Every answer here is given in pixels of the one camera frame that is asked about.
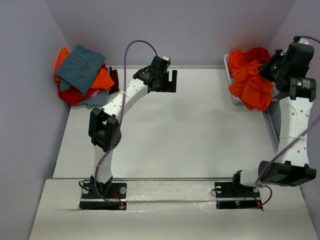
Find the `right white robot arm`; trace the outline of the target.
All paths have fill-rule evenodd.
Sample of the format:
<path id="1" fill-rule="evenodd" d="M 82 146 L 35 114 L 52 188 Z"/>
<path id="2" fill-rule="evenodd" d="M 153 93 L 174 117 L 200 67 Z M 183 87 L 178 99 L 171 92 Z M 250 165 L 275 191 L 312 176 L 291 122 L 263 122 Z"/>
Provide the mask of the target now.
<path id="1" fill-rule="evenodd" d="M 261 161 L 254 170 L 239 170 L 232 178 L 230 190 L 242 196 L 249 188 L 266 185 L 296 187 L 315 179 L 317 171 L 310 167 L 307 154 L 309 123 L 316 99 L 317 82 L 306 76 L 315 49 L 305 36 L 295 36 L 285 50 L 278 49 L 260 66 L 258 73 L 275 83 L 281 113 L 277 154 Z"/>

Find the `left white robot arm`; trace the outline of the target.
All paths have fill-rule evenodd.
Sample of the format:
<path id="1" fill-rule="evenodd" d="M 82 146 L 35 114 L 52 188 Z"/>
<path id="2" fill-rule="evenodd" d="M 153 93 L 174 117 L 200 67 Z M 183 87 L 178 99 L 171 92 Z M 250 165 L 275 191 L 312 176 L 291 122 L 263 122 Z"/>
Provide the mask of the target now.
<path id="1" fill-rule="evenodd" d="M 169 71 L 169 56 L 155 56 L 150 65 L 139 69 L 126 83 L 125 89 L 112 101 L 90 112 L 88 135 L 94 149 L 94 170 L 89 189 L 105 199 L 112 186 L 112 156 L 121 141 L 124 115 L 150 92 L 174 93 L 177 88 L 176 70 Z"/>

